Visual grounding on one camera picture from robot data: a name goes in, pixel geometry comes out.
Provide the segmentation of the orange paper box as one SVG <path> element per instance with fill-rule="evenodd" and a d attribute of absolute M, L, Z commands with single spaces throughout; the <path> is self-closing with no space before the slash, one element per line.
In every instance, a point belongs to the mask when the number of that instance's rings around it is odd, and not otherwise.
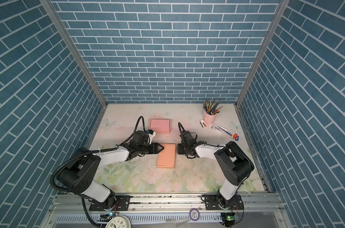
<path fill-rule="evenodd" d="M 175 168 L 176 145 L 171 143 L 162 143 L 164 149 L 159 152 L 158 168 Z"/>

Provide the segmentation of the pink paper box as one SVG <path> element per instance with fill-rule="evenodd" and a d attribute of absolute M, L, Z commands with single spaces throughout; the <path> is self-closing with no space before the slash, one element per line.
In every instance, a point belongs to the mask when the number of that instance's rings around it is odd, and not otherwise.
<path fill-rule="evenodd" d="M 170 134 L 171 120 L 170 119 L 150 119 L 150 129 L 157 134 Z"/>

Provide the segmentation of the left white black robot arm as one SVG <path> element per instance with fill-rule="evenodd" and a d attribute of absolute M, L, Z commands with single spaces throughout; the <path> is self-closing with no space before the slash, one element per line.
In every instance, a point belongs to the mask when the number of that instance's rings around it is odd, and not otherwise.
<path fill-rule="evenodd" d="M 160 143 L 152 142 L 153 130 L 136 131 L 125 142 L 114 148 L 87 150 L 78 149 L 50 177 L 52 188 L 71 192 L 104 204 L 109 209 L 115 201 L 115 193 L 95 180 L 96 171 L 103 166 L 132 160 L 137 156 L 159 154 L 164 150 Z"/>

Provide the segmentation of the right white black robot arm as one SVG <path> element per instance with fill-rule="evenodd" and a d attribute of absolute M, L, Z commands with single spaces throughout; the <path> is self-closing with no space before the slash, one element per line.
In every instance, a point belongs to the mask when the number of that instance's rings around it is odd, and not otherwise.
<path fill-rule="evenodd" d="M 255 169 L 253 162 L 234 141 L 213 145 L 198 141 L 194 133 L 184 128 L 179 131 L 182 142 L 178 144 L 178 153 L 188 159 L 208 158 L 218 162 L 225 180 L 217 192 L 217 202 L 224 209 L 232 206 L 238 189 Z"/>

